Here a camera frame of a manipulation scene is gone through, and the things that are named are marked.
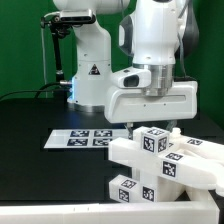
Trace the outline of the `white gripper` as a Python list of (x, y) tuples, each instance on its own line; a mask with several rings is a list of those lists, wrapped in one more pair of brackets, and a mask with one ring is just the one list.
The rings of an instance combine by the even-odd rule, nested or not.
[(197, 113), (196, 81), (174, 82), (165, 96), (146, 96), (141, 89), (112, 86), (106, 94), (104, 115), (110, 123), (125, 123), (133, 137), (133, 123), (170, 120), (172, 131), (179, 119), (191, 119)]

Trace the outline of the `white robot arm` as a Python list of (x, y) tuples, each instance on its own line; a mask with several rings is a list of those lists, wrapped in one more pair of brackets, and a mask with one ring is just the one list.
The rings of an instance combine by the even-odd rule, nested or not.
[(74, 30), (77, 73), (68, 102), (78, 110), (103, 112), (111, 123), (189, 119), (197, 113), (197, 82), (174, 78), (198, 39), (192, 0), (137, 0), (119, 24), (119, 45), (131, 66), (111, 70), (111, 36), (97, 16), (123, 11), (130, 0), (53, 0), (56, 31)]

